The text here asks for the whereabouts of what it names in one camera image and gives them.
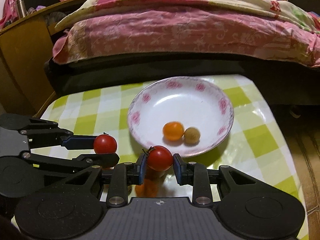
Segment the pink floral bed sheet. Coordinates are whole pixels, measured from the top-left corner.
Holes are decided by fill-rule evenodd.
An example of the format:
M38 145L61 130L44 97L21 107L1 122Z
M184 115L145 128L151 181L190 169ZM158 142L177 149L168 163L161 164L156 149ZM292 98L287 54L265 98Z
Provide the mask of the pink floral bed sheet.
M319 35L235 11L162 7L79 21L56 42L53 60L152 52L238 54L318 67Z

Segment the orange tangerine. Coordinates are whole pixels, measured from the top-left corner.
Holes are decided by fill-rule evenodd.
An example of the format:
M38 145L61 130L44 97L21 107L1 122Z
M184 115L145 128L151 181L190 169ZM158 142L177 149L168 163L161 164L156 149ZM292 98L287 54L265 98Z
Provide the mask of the orange tangerine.
M136 196L140 198L156 198L162 181L161 178L164 174L164 171L155 171L147 167L142 185L135 186Z

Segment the white floral plate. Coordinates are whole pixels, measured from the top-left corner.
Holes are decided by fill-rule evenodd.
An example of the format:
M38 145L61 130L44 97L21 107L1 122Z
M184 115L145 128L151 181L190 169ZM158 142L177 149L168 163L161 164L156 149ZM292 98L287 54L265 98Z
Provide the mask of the white floral plate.
M172 121L184 128L198 129L199 141L187 144L183 139L165 139L163 127ZM229 97L200 77L177 76L154 82L136 95L127 113L130 134L142 147L162 145L182 157L215 148L227 138L233 122L234 108Z

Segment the steel thermos bottle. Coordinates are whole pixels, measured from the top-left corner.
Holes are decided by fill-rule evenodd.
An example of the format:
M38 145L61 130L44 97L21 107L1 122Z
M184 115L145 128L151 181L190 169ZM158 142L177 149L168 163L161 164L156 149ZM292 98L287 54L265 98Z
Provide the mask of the steel thermos bottle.
M19 19L27 16L27 10L25 8L24 0L17 0L15 7Z

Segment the green checkered tablecloth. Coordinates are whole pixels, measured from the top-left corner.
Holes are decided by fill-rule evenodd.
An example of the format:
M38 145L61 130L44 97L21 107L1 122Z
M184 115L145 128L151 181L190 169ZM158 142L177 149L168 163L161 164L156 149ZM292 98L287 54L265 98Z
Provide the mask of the green checkered tablecloth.
M188 160L208 168L229 165L303 200L291 152L255 84L240 75L202 78L217 85L229 97L234 108L234 122L223 142ZM117 141L120 161L134 162L143 147L130 134L127 113L132 100L149 85L149 82L135 83L62 96L41 116L75 134L106 132Z

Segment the wooden cabinet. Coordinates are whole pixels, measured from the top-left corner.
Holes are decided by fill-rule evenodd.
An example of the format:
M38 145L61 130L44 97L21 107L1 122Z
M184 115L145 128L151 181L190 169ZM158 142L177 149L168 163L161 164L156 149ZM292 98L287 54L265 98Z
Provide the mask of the wooden cabinet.
M86 0L66 0L19 19L1 30L1 106L7 113L36 114L54 90L44 64L52 57L52 12L73 12Z

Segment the tan longan in plate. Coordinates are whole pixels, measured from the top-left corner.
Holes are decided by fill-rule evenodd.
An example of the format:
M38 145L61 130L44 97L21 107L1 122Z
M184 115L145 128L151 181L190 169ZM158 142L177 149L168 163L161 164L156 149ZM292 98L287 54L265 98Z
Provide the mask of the tan longan in plate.
M197 144L200 140L200 132L196 127L188 127L184 132L184 142L186 144Z

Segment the dark bed frame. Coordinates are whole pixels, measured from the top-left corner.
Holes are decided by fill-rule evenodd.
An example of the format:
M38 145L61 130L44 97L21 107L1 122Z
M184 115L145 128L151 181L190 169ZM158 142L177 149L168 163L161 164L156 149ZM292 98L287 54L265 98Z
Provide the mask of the dark bed frame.
M46 76L67 95L173 76L240 74L254 82L272 105L319 105L319 68L250 56L211 53L135 53L59 64L49 60Z

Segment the yellow-orange kumquat in plate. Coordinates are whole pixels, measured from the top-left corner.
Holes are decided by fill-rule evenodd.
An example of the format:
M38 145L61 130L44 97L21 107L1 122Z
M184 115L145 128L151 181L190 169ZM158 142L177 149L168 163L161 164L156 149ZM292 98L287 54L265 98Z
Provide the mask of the yellow-orange kumquat in plate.
M168 141L178 141L184 135L184 127L180 122L172 121L163 126L162 132Z

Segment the red cherry tomato with stem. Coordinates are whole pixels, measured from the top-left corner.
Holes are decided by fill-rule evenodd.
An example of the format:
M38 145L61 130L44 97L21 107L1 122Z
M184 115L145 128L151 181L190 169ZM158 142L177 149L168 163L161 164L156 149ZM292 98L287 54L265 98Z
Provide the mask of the red cherry tomato with stem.
M146 154L146 162L149 168L163 172L168 170L173 164L172 153L164 146L151 146L143 151Z

